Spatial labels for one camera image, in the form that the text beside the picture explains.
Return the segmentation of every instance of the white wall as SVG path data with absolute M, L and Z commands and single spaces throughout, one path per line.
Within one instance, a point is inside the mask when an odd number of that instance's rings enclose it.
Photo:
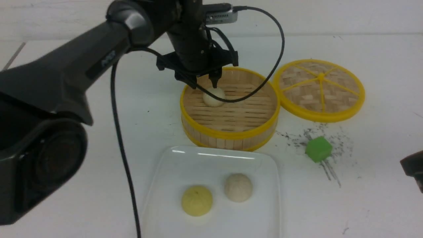
M 111 0 L 0 0 L 0 40 L 69 39 L 104 20 Z M 219 3 L 221 0 L 204 0 Z M 286 34 L 421 33 L 423 0 L 226 0 L 257 6 Z M 259 13 L 242 12 L 228 35 L 277 34 Z

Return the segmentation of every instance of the white table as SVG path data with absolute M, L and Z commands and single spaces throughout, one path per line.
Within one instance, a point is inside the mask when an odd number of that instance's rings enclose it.
M 240 66 L 267 74 L 279 51 L 277 37 L 233 38 Z M 64 43 L 28 42 L 13 66 Z M 153 48 L 172 50 L 160 39 Z M 361 79 L 366 101 L 352 119 L 320 124 L 281 110 L 277 133 L 257 152 L 271 155 L 281 179 L 284 238 L 420 237 L 423 194 L 399 161 L 422 149 L 423 36 L 287 37 L 282 64 L 304 58 L 332 61 Z M 131 53 L 117 72 L 117 99 L 139 212 L 165 148 L 192 145 L 180 122 L 181 82 L 159 72 L 155 57 Z M 109 72 L 88 91 L 94 126 L 77 174 L 11 226 L 2 238 L 135 237 L 128 185 L 110 109 Z M 325 135 L 339 183 L 307 158 L 303 134 Z
M 21 42 L 0 41 L 0 71 L 8 65 L 21 44 Z

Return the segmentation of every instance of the yellow bun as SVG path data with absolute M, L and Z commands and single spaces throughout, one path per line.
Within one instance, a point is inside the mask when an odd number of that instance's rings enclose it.
M 192 186 L 182 196 L 182 209 L 190 216 L 202 216 L 212 205 L 212 193 L 203 186 Z

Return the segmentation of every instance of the yellow rim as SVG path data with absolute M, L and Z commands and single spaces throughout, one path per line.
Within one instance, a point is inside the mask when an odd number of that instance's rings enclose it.
M 262 80 L 266 79 L 262 75 L 254 72 L 254 71 L 251 71 L 249 69 L 243 69 L 243 68 L 238 68 L 238 67 L 225 67 L 225 68 L 223 68 L 223 70 L 245 71 L 245 72 L 249 72 L 249 73 L 257 75 Z M 275 91 L 277 100 L 280 101 L 280 97 L 279 97 L 279 93 L 278 93 L 277 88 L 272 83 L 269 83 L 269 85 Z M 267 129 L 269 129 L 273 125 L 273 123 L 277 120 L 277 117 L 279 115 L 280 107 L 276 107 L 275 112 L 273 113 L 272 117 L 267 122 L 265 122 L 263 125 L 261 125 L 257 128 L 254 128 L 254 129 L 248 130 L 248 131 L 225 132 L 225 131 L 213 130 L 213 129 L 210 129 L 210 128 L 205 127 L 203 125 L 200 125 L 198 122 L 194 121 L 194 119 L 192 119 L 188 115 L 188 113 L 187 113 L 187 111 L 185 110 L 185 107 L 184 107 L 184 95 L 185 95 L 185 91 L 187 90 L 187 88 L 188 88 L 188 86 L 185 86 L 184 90 L 182 91 L 181 99 L 179 101 L 179 106 L 181 107 L 182 116 L 187 120 L 188 124 L 190 124 L 195 130 L 197 130 L 197 131 L 199 131 L 203 134 L 206 134 L 208 136 L 211 136 L 211 137 L 227 139 L 227 140 L 239 140 L 239 139 L 244 139 L 244 138 L 248 138 L 248 137 L 253 137 L 253 136 L 261 134 L 264 131 L 266 131 Z
M 188 133 L 188 131 L 185 129 L 185 126 L 182 126 L 182 128 L 184 129 L 184 132 L 185 132 L 185 134 L 187 135 L 188 139 L 190 139 L 190 141 L 191 141 L 192 143 L 194 143 L 196 146 L 200 146 L 200 147 L 207 147 L 207 148 L 212 148 L 212 147 L 210 147 L 210 146 L 208 146 L 208 145 L 206 145 L 206 144 L 203 144 L 203 143 L 201 143 L 201 142 L 197 141 L 196 139 L 194 139 L 194 137 L 192 137 L 192 136 Z M 250 148 L 248 148 L 248 149 L 243 149 L 243 150 L 244 150 L 244 151 L 255 151 L 255 150 L 259 149 L 260 147 L 262 147 L 263 145 L 265 145 L 267 142 L 269 142 L 269 140 L 272 138 L 272 136 L 273 136 L 273 134 L 274 134 L 274 133 L 275 133 L 275 130 L 273 130 L 272 134 L 271 134 L 271 135 L 269 135 L 269 137 L 267 137 L 264 141 L 260 142 L 259 144 L 255 145 L 255 146 L 253 146 L 253 147 L 250 147 Z
M 285 97 L 283 91 L 286 90 L 281 90 L 280 89 L 280 85 L 279 85 L 279 79 L 280 76 L 282 75 L 282 73 L 289 67 L 294 66 L 296 64 L 299 63 L 304 63 L 304 62 L 316 62 L 316 63 L 322 63 L 322 64 L 328 64 L 333 66 L 333 69 L 340 69 L 342 71 L 344 71 L 345 73 L 347 73 L 350 77 L 352 77 L 355 81 L 355 83 L 357 84 L 360 92 L 357 94 L 356 92 L 354 92 L 354 94 L 356 94 L 358 96 L 358 100 L 357 102 L 354 104 L 354 106 L 352 106 L 351 108 L 342 111 L 342 112 L 337 112 L 337 113 L 325 113 L 325 112 L 315 112 L 315 111 L 310 111 L 307 110 L 305 108 L 299 107 L 297 104 L 294 104 L 291 100 L 289 100 L 287 97 Z M 285 64 L 283 67 L 281 67 L 275 74 L 275 76 L 273 77 L 273 83 L 275 85 L 275 87 L 278 89 L 279 92 L 279 96 L 280 96 L 280 104 L 281 106 L 283 106 L 283 108 L 285 108 L 287 111 L 289 111 L 290 113 L 299 116 L 301 118 L 304 118 L 306 120 L 310 120 L 310 121 L 314 121 L 314 122 L 339 122 L 339 121 L 343 121 L 346 120 L 348 118 L 351 118 L 352 116 L 354 116 L 355 114 L 357 114 L 358 111 L 360 111 L 361 106 L 364 103 L 365 100 L 365 91 L 364 91 L 364 86 L 361 84 L 360 80 L 353 74 L 351 73 L 349 70 L 343 68 L 342 66 L 339 66 L 337 64 L 331 63 L 331 62 L 327 62 L 327 61 L 322 61 L 322 60 L 314 60 L 314 59 L 308 59 L 308 60 L 297 60 L 297 61 L 293 61 L 290 62 L 288 64 Z

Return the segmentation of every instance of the cable connector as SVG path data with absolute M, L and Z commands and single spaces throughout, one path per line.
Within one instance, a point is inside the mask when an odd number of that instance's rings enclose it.
M 233 12 L 238 12 L 238 11 L 244 11 L 244 10 L 248 10 L 247 6 L 234 6 L 233 7 Z

